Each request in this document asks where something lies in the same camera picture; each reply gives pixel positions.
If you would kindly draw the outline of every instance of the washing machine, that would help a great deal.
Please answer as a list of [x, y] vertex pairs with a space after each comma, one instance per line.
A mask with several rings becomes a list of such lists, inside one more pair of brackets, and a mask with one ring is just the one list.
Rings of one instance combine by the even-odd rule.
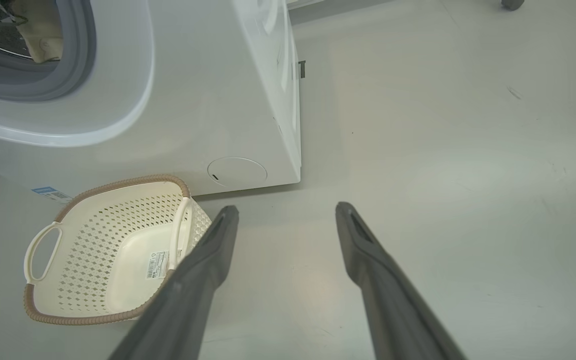
[[67, 202], [161, 173], [194, 195], [300, 181], [286, 0], [0, 0], [2, 36], [0, 174], [29, 190]]

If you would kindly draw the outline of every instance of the gray floor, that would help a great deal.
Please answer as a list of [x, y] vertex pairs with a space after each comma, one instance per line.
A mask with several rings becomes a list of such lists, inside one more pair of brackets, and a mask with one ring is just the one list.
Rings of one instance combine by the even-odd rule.
[[[240, 211], [200, 358], [373, 357], [350, 201], [468, 358], [576, 359], [576, 2], [399, 0], [295, 38], [302, 182], [197, 198]], [[131, 325], [27, 319], [23, 255], [58, 210], [0, 178], [0, 359], [103, 359]]]

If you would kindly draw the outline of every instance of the beige plastic basket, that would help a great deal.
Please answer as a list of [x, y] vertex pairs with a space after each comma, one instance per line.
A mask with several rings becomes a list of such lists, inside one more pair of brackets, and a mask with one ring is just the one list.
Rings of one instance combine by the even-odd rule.
[[[35, 321], [60, 325], [137, 317], [210, 223], [186, 184], [171, 175], [86, 191], [30, 242], [23, 262], [25, 311]], [[53, 229], [59, 231], [55, 248], [35, 278], [33, 255]]]

